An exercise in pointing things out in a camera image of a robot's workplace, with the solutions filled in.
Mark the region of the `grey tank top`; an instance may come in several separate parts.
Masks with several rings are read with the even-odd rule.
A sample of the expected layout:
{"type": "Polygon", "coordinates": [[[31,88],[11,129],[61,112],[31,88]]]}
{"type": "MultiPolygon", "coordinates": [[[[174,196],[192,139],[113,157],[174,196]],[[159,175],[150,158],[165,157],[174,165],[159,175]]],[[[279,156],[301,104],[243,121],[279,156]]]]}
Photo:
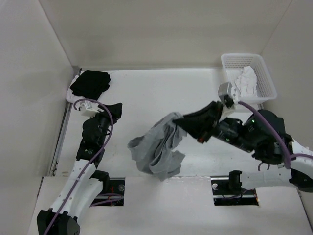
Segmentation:
{"type": "Polygon", "coordinates": [[[157,123],[143,136],[129,141],[132,160],[139,171],[153,175],[161,181],[180,174],[185,154],[175,150],[187,132],[174,124],[182,118],[179,112],[172,112],[157,123]]]}

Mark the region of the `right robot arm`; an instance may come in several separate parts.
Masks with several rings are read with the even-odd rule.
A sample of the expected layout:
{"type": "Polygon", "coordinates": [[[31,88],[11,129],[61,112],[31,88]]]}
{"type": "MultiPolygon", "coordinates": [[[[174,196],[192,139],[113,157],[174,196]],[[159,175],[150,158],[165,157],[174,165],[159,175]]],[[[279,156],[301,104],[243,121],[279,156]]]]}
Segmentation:
{"type": "Polygon", "coordinates": [[[286,186],[312,192],[313,152],[287,134],[284,120],[273,112],[256,110],[242,101],[239,104],[252,112],[246,122],[229,118],[235,111],[232,100],[212,101],[205,108],[173,122],[199,143],[214,137],[251,153],[252,158],[261,164],[277,166],[274,172],[244,173],[233,170],[228,175],[224,190],[237,195],[260,187],[286,186]]]}

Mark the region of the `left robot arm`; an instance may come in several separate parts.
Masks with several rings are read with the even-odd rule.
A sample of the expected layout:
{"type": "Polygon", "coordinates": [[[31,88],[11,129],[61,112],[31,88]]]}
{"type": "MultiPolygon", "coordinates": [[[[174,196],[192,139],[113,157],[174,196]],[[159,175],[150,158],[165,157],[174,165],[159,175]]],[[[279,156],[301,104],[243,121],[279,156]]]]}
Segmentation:
{"type": "Polygon", "coordinates": [[[110,189],[109,175],[97,168],[112,136],[114,124],[122,116],[122,103],[94,109],[90,99],[76,101],[88,119],[83,123],[82,140],[68,180],[48,210],[37,215],[40,235],[78,235],[82,217],[98,195],[110,189]]]}

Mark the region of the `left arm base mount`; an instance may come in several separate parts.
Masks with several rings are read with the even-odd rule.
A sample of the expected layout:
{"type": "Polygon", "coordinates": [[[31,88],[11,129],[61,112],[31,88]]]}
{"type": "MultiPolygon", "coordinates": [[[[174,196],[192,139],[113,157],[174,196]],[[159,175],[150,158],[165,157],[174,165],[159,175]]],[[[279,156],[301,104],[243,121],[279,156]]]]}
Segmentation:
{"type": "Polygon", "coordinates": [[[95,197],[92,206],[123,206],[125,178],[110,178],[104,183],[102,191],[95,197]]]}

